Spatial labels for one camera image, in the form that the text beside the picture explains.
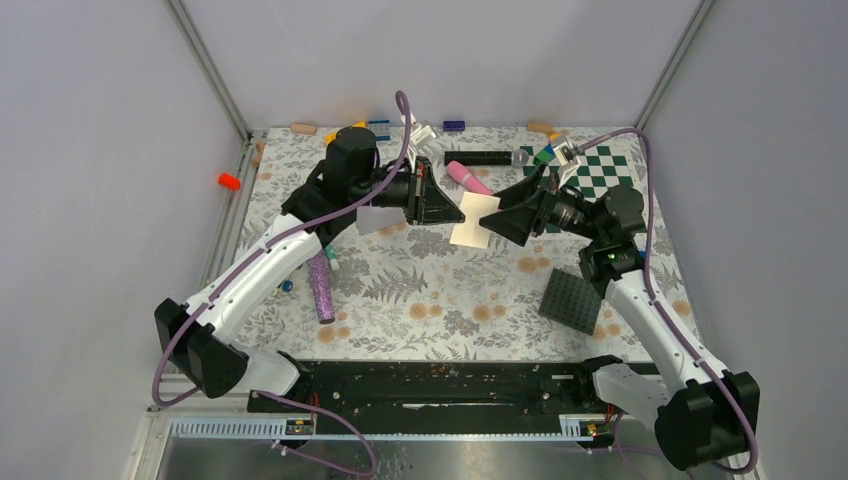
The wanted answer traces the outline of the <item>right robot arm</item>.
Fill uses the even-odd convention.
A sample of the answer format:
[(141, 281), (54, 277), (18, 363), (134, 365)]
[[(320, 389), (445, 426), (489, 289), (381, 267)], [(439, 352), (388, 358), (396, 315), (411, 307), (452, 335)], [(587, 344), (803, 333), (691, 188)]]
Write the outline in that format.
[(498, 209), (478, 224), (517, 245), (549, 224), (588, 239), (579, 253), (584, 280), (623, 317), (663, 379), (648, 380), (622, 363), (600, 366), (575, 382), (577, 405), (589, 412), (608, 403), (622, 408), (655, 434), (681, 471), (739, 454), (747, 454), (747, 464), (725, 470), (752, 471), (759, 460), (759, 386), (747, 372), (732, 373), (665, 306), (649, 252), (634, 239), (649, 230), (652, 204), (628, 185), (587, 200), (569, 186), (542, 188), (531, 178), (496, 196)]

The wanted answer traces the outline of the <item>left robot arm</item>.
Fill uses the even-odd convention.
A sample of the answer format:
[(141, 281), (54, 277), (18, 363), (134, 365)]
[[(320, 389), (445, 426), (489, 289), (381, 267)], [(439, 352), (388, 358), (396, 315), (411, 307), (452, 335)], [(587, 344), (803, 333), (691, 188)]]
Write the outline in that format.
[(237, 333), (275, 287), (356, 221), (362, 207), (399, 208), (410, 225), (463, 222), (464, 214), (437, 185), (431, 161), (419, 152), (435, 136), (431, 127), (414, 124), (398, 159), (383, 165), (372, 131), (339, 130), (324, 159), (241, 257), (186, 301), (167, 298), (156, 307), (162, 361), (210, 399), (265, 390), (285, 410), (304, 407), (311, 387), (293, 360), (238, 347)]

